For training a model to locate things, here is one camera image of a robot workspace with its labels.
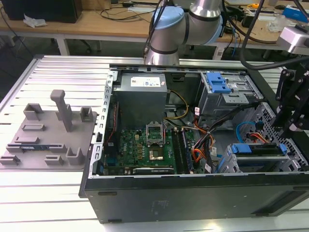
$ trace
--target white paper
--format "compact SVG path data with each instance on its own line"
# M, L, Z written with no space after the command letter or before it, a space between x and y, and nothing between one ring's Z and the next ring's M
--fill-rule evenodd
M32 28L47 26L47 23L45 22L44 19L30 18L25 14L24 14L24 17L25 17L24 23L26 23L28 26L30 26Z

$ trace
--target yellow wire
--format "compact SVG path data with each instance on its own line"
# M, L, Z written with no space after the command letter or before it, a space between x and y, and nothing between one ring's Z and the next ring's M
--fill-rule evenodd
M184 102L185 107L186 107L186 110L185 110L184 114L181 115L181 116L177 116L177 117L165 117L164 119L179 119L179 118L185 117L185 116L187 115L187 113L189 112L189 106L188 106L187 102L186 102L185 99L184 99L179 93L177 93L175 90L171 90L170 92L171 92L171 93L175 93L175 94Z

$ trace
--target electronic equipment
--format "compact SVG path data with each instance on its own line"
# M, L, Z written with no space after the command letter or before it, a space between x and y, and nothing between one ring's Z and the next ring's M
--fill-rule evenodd
M277 216L309 197L309 137L273 126L258 72L110 67L81 184L100 223Z
M10 20L35 19L75 23L82 13L81 0L2 0Z

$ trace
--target computer case side panel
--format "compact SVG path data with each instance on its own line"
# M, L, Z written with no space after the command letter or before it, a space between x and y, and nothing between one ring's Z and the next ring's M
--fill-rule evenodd
M277 216L309 197L299 175L88 179L100 223Z

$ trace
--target blue drive bracket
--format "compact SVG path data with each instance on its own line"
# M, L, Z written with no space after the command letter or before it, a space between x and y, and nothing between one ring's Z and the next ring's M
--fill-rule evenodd
M230 93L232 91L227 87L226 80L219 72L208 72L206 77L213 93Z
M236 153L252 153L248 144L233 144L231 149L234 154Z

